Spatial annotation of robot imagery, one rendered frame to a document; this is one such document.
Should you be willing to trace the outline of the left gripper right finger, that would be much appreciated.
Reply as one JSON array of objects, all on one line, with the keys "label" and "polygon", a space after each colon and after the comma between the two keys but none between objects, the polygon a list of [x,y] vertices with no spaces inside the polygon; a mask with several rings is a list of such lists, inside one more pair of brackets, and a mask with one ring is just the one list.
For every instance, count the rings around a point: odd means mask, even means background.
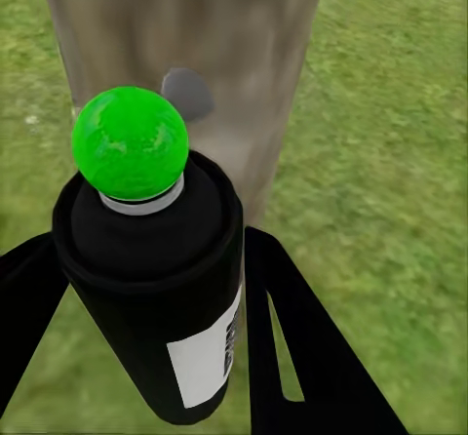
[{"label": "left gripper right finger", "polygon": [[[252,435],[409,435],[278,239],[244,230]],[[305,401],[283,396],[268,296]]]}]

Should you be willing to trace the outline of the pesticide atomizer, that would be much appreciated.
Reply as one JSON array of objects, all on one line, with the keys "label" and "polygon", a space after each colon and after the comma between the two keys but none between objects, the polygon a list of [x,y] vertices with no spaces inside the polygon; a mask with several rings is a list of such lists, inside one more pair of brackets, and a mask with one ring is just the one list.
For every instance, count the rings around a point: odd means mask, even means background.
[{"label": "pesticide atomizer", "polygon": [[160,94],[107,90],[76,113],[78,172],[51,233],[69,284],[158,418],[208,418],[229,384],[243,303],[243,203],[185,124],[214,109],[186,68]]}]

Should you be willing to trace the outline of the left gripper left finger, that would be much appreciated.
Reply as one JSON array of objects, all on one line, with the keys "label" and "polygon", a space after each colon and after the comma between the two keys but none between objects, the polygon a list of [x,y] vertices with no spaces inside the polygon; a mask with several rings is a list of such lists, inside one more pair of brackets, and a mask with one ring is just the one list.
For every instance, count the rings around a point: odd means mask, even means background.
[{"label": "left gripper left finger", "polygon": [[0,257],[0,417],[67,284],[51,232]]}]

